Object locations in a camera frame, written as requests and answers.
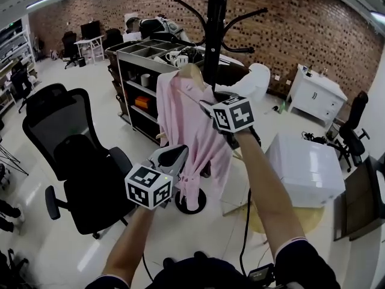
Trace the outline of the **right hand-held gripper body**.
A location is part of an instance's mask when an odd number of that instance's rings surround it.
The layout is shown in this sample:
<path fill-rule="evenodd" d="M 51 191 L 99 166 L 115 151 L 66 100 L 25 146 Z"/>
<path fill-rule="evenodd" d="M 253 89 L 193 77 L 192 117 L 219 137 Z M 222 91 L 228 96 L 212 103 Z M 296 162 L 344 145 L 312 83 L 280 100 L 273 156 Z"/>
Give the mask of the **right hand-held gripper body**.
<path fill-rule="evenodd" d="M 220 131 L 236 133 L 254 124 L 250 100 L 243 96 L 213 105 L 212 115 Z"/>

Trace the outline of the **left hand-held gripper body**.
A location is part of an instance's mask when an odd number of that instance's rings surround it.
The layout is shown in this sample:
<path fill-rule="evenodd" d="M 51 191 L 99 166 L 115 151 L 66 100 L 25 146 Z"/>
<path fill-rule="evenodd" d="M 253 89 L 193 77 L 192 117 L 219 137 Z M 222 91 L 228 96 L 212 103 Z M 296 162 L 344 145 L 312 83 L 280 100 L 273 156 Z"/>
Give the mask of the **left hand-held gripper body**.
<path fill-rule="evenodd" d="M 148 210 L 164 208 L 176 194 L 179 173 L 180 161 L 164 165 L 156 158 L 147 158 L 136 163 L 125 177 L 127 197 Z"/>

